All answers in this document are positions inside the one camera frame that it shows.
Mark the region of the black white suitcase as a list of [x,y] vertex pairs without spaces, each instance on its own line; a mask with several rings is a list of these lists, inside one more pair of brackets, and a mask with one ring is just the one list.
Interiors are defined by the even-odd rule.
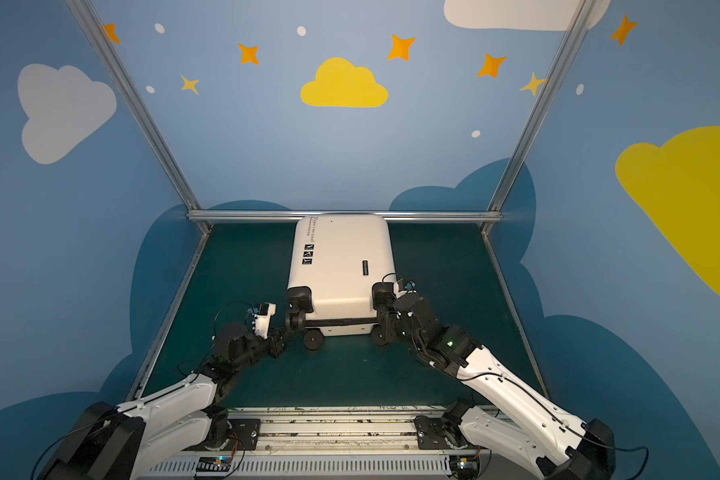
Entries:
[[287,325],[309,351],[331,336],[370,335],[391,309],[396,269],[388,223],[373,215],[299,220],[287,284]]

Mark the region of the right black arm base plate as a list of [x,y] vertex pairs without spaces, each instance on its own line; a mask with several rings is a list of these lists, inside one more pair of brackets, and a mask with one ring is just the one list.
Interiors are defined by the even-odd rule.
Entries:
[[459,428],[441,417],[418,415],[413,425],[420,450],[461,450],[470,446]]

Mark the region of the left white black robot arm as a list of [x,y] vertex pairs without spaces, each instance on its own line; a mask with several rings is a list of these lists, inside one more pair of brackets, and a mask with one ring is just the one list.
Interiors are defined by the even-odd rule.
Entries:
[[138,400],[89,406],[30,477],[135,479],[188,447],[224,442],[223,401],[242,371],[265,356],[280,357],[292,335],[285,326],[261,333],[243,323],[226,325],[209,356],[185,379]]

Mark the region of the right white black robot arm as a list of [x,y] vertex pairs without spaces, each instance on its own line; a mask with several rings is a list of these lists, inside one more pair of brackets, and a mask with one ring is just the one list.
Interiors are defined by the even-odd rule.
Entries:
[[457,403],[445,414],[468,443],[485,447],[538,479],[609,479],[616,469],[613,431],[586,422],[513,374],[458,325],[441,323],[415,291],[372,295],[385,341],[409,339],[418,358],[480,394],[504,419]]

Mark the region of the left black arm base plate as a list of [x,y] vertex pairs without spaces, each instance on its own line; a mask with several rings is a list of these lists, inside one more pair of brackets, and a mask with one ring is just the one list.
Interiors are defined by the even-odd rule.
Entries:
[[210,451],[255,451],[260,437],[260,429],[260,419],[227,419],[225,424],[212,428],[210,444],[205,449]]

